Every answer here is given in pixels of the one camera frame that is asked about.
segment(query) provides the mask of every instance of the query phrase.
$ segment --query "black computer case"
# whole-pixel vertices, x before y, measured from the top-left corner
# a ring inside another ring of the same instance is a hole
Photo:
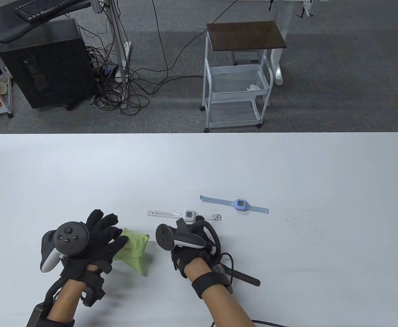
[[[29,104],[72,104],[97,93],[91,60],[74,19],[49,21],[8,44],[0,57]]]

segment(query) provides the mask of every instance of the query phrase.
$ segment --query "black glove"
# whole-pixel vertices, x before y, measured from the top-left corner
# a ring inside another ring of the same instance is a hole
[[[88,240],[87,247],[80,253],[66,257],[63,260],[64,269],[61,273],[61,277],[67,279],[74,279],[83,281],[85,283],[91,280],[84,280],[91,274],[87,273],[87,266],[92,264],[99,267],[96,274],[103,271],[106,274],[112,270],[111,264],[113,263],[113,257],[118,251],[120,251],[126,242],[128,241],[127,236],[120,236],[122,230],[117,227],[113,227],[118,223],[117,216],[115,214],[109,214],[103,217],[103,212],[99,209],[94,210],[88,216],[85,226],[90,232],[90,238]]]
[[[204,231],[204,227],[210,231],[212,237],[214,238],[214,242],[211,241],[208,235]],[[188,265],[195,258],[202,258],[208,266],[211,268],[219,263],[220,258],[220,241],[217,237],[216,231],[213,229],[210,223],[205,221],[202,216],[196,217],[196,222],[188,225],[188,229],[193,234],[196,234],[202,237],[206,246],[202,249],[194,249],[189,248],[187,246],[175,246],[171,251],[172,261],[175,270],[179,270],[182,277],[186,278],[187,276],[183,272],[186,265]]]

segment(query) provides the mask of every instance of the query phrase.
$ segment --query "black desk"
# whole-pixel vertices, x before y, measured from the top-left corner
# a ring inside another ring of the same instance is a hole
[[[90,0],[82,0],[81,2],[75,3],[56,14],[49,16],[46,20],[41,20],[36,23],[28,23],[23,18],[17,15],[15,7],[20,3],[24,3],[26,0],[18,0],[7,5],[0,7],[0,42],[8,43],[17,39],[30,30],[44,24],[52,18],[76,11],[79,9],[87,8],[91,6]]]

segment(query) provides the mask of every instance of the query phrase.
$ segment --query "green cloth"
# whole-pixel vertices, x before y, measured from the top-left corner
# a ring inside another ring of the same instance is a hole
[[[125,264],[144,275],[147,272],[147,262],[143,254],[147,246],[147,241],[149,241],[149,235],[133,232],[126,228],[123,229],[121,236],[124,235],[129,240],[123,249],[117,252],[114,260],[122,260]]]

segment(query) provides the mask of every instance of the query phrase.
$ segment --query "blue watch strap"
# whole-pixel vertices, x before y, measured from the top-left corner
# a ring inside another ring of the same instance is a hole
[[[268,208],[255,207],[254,205],[250,205],[248,203],[246,203],[246,209],[250,211],[262,212],[265,214],[269,213]]]
[[[207,197],[204,197],[203,195],[200,196],[200,199],[202,201],[205,201],[205,202],[210,202],[210,203],[215,203],[215,204],[224,204],[224,205],[228,205],[228,206],[231,206],[231,207],[233,206],[233,202],[232,201],[228,201],[228,200],[207,198]]]

